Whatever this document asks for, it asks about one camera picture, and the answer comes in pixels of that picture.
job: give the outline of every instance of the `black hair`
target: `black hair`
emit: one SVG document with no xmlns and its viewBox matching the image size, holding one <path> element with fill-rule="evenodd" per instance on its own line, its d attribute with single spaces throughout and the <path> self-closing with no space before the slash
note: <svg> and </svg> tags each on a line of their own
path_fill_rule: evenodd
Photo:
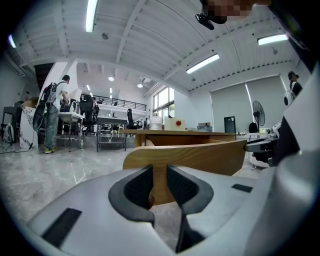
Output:
<svg viewBox="0 0 320 256">
<path fill-rule="evenodd" d="M 62 77 L 62 80 L 63 80 L 63 81 L 68 81 L 68 80 L 70 80 L 70 76 L 68 76 L 67 74 L 65 74 L 65 75 Z"/>
</svg>

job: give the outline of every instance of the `jeans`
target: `jeans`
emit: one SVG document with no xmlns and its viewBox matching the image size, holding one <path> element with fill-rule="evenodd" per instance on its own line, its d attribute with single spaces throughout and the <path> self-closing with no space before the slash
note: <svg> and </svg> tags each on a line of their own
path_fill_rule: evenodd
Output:
<svg viewBox="0 0 320 256">
<path fill-rule="evenodd" d="M 52 142 L 55 135 L 57 118 L 59 114 L 59 109 L 54 105 L 47 105 L 47 111 L 45 116 L 45 140 L 44 147 L 48 150 L 52 150 Z"/>
</svg>

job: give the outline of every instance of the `railing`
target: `railing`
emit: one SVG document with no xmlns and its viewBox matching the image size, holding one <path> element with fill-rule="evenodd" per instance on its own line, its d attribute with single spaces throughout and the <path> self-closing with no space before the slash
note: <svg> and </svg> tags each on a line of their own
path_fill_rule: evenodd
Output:
<svg viewBox="0 0 320 256">
<path fill-rule="evenodd" d="M 147 108 L 147 105 L 145 104 L 122 100 L 118 98 L 109 98 L 109 97 L 96 96 L 96 95 L 93 95 L 93 97 L 95 97 L 95 101 L 98 104 L 111 105 L 111 106 L 123 107 L 126 109 L 134 109 L 134 110 L 142 110 L 142 111 L 146 111 L 146 108 Z"/>
</svg>

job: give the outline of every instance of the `sneaker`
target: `sneaker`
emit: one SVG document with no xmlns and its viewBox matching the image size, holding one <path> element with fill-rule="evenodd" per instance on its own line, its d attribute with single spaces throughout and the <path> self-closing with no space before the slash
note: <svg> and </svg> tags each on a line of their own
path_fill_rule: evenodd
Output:
<svg viewBox="0 0 320 256">
<path fill-rule="evenodd" d="M 44 152 L 45 152 L 46 154 L 51 154 L 51 153 L 53 153 L 54 151 L 53 151 L 52 149 L 45 148 L 45 149 L 44 149 Z"/>
</svg>

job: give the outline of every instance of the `marble floor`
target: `marble floor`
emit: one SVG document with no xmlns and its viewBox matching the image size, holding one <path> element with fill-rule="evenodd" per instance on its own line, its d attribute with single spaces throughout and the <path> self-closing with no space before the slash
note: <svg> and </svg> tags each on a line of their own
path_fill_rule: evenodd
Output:
<svg viewBox="0 0 320 256">
<path fill-rule="evenodd" d="M 54 154 L 44 149 L 29 152 L 0 154 L 0 195 L 11 213 L 28 222 L 38 211 L 76 184 L 122 170 L 123 161 L 133 148 L 101 150 L 94 148 L 58 148 Z M 0 147 L 0 153 L 6 152 Z M 261 169 L 251 170 L 245 159 L 235 176 L 257 179 Z M 181 211 L 176 203 L 153 206 L 154 228 L 173 250 L 179 235 Z"/>
</svg>

